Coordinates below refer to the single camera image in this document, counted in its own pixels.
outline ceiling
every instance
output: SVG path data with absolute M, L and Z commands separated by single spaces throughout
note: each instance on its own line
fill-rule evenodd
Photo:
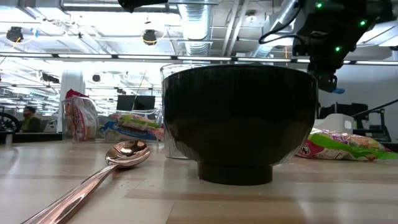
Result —
M 0 3 L 0 52 L 46 53 L 46 54 L 140 54 L 140 55 L 186 55 L 184 24 L 179 14 L 146 12 L 145 10 L 130 14 L 123 12 L 117 0 L 89 1 L 22 1 L 3 0 Z M 170 0 L 169 8 L 177 9 L 174 3 L 204 2 L 195 0 Z M 211 7 L 210 44 L 207 56 L 220 56 L 227 33 L 228 24 L 233 21 L 231 10 L 233 0 L 207 1 Z M 244 16 L 238 32 L 239 40 L 233 46 L 233 55 L 248 55 L 258 45 L 266 17 L 277 13 L 282 4 L 275 1 L 250 1 L 246 12 L 255 15 L 254 21 Z M 11 42 L 6 38 L 10 27 L 21 27 L 24 40 L 21 43 Z M 147 29 L 156 30 L 157 43 L 148 46 L 142 41 L 142 34 Z M 350 53 L 348 60 L 384 60 L 391 56 L 389 45 L 398 42 L 398 23 L 379 24 L 365 33 L 358 42 L 358 48 Z M 291 58 L 291 46 L 274 48 L 271 56 Z M 77 62 L 66 60 L 35 60 L 34 58 L 0 57 L 1 85 L 25 85 L 22 88 L 4 87 L 0 90 L 0 104 L 8 108 L 19 108 L 19 105 L 36 105 L 48 113 L 56 112 L 59 100 L 59 85 L 40 79 L 40 72 L 61 80 L 62 71 L 75 66 Z M 80 62 L 86 68 L 87 94 L 105 108 L 115 108 L 115 89 L 101 87 L 117 86 L 125 88 L 127 94 L 136 94 L 129 86 L 139 86 L 154 90 L 140 90 L 139 95 L 156 95 L 157 106 L 161 105 L 160 68 L 167 63 L 144 62 L 102 62 L 100 60 Z M 305 68 L 304 64 L 296 68 Z M 93 82 L 92 76 L 99 74 L 105 82 Z

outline clear plastic container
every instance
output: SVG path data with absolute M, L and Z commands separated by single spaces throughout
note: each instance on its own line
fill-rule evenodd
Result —
M 90 98 L 79 96 L 62 102 L 63 139 L 73 142 L 117 142 L 128 139 L 163 141 L 162 122 L 162 108 L 146 111 L 108 110 L 99 107 Z
M 171 65 L 165 65 L 162 68 L 160 68 L 160 73 L 162 75 L 162 82 L 165 78 L 169 77 L 170 75 L 173 75 L 176 72 L 181 72 L 184 70 L 188 70 L 191 68 L 198 68 L 198 67 L 204 67 L 206 65 L 203 64 L 171 64 Z M 169 129 L 165 126 L 164 127 L 164 149 L 165 149 L 165 155 L 168 158 L 171 159 L 188 159 L 186 158 L 175 146 L 174 139 L 172 135 L 170 134 Z

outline wall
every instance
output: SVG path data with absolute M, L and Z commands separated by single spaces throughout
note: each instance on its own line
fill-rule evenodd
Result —
M 339 102 L 344 104 L 364 103 L 369 109 L 398 99 L 398 67 L 344 65 L 336 73 L 338 88 L 344 88 L 344 94 L 337 95 L 319 91 L 319 102 L 330 106 Z M 387 106 L 386 126 L 393 142 L 398 142 L 398 103 Z M 371 124 L 380 124 L 380 116 L 370 114 Z

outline copper spoon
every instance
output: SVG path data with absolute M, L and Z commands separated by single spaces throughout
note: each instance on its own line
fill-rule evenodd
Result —
M 116 168 L 134 167 L 149 157 L 150 151 L 142 141 L 124 141 L 114 145 L 106 153 L 109 165 L 87 178 L 80 185 L 60 197 L 22 224 L 58 224 L 66 223 L 83 206 L 92 192 Z

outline wooden table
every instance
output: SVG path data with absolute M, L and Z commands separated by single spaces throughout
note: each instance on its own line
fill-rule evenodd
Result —
M 46 142 L 0 147 L 0 223 L 20 223 L 105 166 L 110 144 Z M 196 164 L 162 146 L 116 172 L 69 223 L 398 223 L 398 166 L 298 157 L 270 184 L 197 179 Z

